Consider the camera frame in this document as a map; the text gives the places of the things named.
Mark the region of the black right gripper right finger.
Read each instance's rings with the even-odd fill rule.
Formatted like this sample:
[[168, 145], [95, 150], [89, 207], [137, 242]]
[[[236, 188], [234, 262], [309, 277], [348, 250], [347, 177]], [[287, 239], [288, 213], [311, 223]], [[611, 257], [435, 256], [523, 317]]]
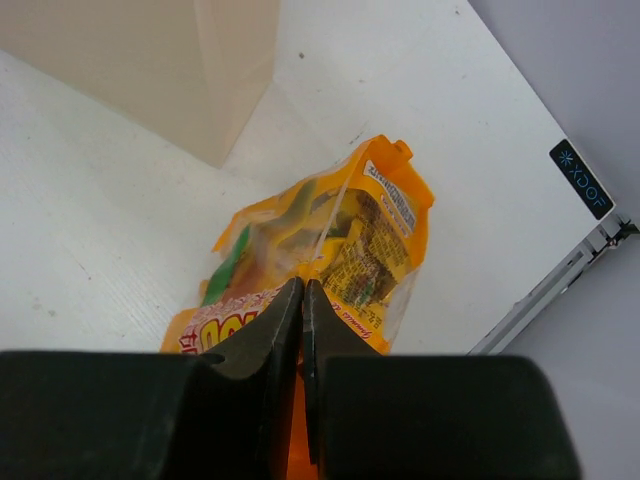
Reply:
[[501, 355], [383, 355], [305, 290], [311, 463], [323, 479], [578, 479], [550, 382]]

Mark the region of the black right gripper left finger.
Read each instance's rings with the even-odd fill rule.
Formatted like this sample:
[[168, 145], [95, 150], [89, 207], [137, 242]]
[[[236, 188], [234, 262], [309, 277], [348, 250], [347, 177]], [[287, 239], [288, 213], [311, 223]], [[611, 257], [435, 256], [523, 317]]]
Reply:
[[303, 283], [199, 354], [5, 351], [5, 479], [282, 479]]

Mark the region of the orange gummy snack bag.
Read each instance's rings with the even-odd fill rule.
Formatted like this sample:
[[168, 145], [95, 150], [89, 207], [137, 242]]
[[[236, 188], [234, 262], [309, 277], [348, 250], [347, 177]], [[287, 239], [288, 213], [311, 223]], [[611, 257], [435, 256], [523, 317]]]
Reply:
[[237, 212], [196, 307], [162, 348], [193, 369], [171, 479], [399, 479], [425, 465], [388, 358], [434, 198], [402, 141]]

